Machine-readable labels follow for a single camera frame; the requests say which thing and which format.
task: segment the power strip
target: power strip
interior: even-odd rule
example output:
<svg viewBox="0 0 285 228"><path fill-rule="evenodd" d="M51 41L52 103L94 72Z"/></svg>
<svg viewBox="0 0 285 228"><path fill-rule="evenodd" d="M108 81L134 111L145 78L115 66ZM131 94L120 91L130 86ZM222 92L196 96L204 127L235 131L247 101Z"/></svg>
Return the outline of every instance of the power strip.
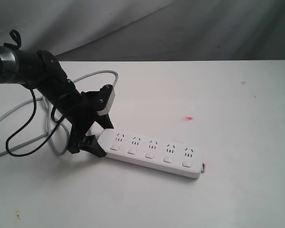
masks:
<svg viewBox="0 0 285 228"><path fill-rule="evenodd" d="M185 177L198 178L205 168L201 152L182 143L116 129L104 129L98 143L108 158Z"/></svg>

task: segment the small spot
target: small spot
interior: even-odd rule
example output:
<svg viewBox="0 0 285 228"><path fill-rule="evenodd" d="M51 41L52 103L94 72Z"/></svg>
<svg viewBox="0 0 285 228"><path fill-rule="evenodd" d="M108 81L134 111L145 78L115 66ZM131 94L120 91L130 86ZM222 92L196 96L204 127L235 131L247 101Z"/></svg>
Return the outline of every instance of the small spot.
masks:
<svg viewBox="0 0 285 228"><path fill-rule="evenodd" d="M184 117L184 121L190 121L190 120L193 120L194 118L191 117L191 116L186 116Z"/></svg>

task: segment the black cable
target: black cable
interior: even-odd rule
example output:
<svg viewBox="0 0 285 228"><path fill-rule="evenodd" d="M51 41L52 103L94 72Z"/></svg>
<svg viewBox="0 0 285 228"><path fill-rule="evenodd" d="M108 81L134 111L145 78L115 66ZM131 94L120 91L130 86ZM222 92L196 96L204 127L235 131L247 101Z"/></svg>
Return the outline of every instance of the black cable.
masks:
<svg viewBox="0 0 285 228"><path fill-rule="evenodd" d="M22 77L20 74L18 73L15 73L15 72L11 72L11 71L7 71L9 73L12 73L12 74L16 74L17 76L21 77L23 79L23 81L29 86L29 83L27 82L27 80ZM35 96L35 93L33 91L33 89L29 89L31 94L32 94L32 97L33 97L33 104L34 104L34 108L33 108L33 113L32 115L30 116L30 118L26 121L25 124L23 124L17 131L15 131L9 138L7 138L6 142L5 142L5 149L7 151L7 153L9 153L11 156L14 156L14 157L24 157L24 156L28 156L34 152L36 152L37 150L39 150L44 144L47 143L47 141L52 137L52 135L55 133L55 131L57 130L57 128L59 127L60 123L64 120L65 116L62 116L58 121L57 121L57 124L56 126L54 127L54 129L52 130L51 134L48 135L48 137L45 139L45 141L43 141L42 144L40 144L36 149L32 150L31 152L28 152L28 153L24 153L24 154L14 154L10 151L9 149L9 142L10 140L15 137L15 135L17 135L19 132L21 132L25 127L27 127L27 125L33 120L35 114L36 114L36 110L37 110L37 101L36 101L36 96Z"/></svg>

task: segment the black strap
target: black strap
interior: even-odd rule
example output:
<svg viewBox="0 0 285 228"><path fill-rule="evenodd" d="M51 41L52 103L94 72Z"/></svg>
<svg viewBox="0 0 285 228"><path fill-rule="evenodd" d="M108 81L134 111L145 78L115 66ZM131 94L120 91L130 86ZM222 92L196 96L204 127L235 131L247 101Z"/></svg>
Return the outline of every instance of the black strap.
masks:
<svg viewBox="0 0 285 228"><path fill-rule="evenodd" d="M19 32L15 29L9 32L10 37L15 41L17 45L14 44L9 44L9 43L4 43L3 46L12 49L12 50L18 50L21 47L21 36Z"/></svg>

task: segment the red laser dot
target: red laser dot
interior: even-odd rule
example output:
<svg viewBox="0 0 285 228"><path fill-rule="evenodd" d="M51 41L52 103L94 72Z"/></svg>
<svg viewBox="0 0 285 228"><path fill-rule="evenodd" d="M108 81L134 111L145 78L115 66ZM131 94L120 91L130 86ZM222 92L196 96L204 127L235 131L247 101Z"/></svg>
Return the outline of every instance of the red laser dot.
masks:
<svg viewBox="0 0 285 228"><path fill-rule="evenodd" d="M193 120L193 117L186 116L186 117L185 117L185 120L186 120L186 121Z"/></svg>

